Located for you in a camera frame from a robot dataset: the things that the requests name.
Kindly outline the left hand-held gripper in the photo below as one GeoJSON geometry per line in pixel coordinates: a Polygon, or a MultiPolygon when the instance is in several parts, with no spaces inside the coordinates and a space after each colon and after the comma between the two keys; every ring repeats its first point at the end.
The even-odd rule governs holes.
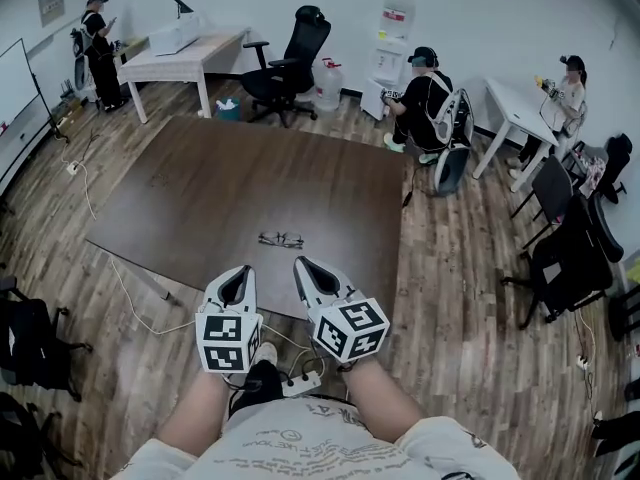
{"type": "Polygon", "coordinates": [[[256,274],[227,270],[209,283],[195,314],[196,344],[206,372],[248,372],[261,342],[256,274]]]}

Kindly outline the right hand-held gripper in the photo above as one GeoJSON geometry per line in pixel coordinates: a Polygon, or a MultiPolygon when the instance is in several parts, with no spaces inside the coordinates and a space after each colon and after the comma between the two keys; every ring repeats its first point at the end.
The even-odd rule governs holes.
{"type": "Polygon", "coordinates": [[[339,269],[317,259],[298,256],[293,272],[316,344],[337,361],[356,361],[379,351],[390,322],[374,298],[349,297],[357,291],[354,283],[339,269]],[[346,299],[321,303],[317,298],[346,299]]]}

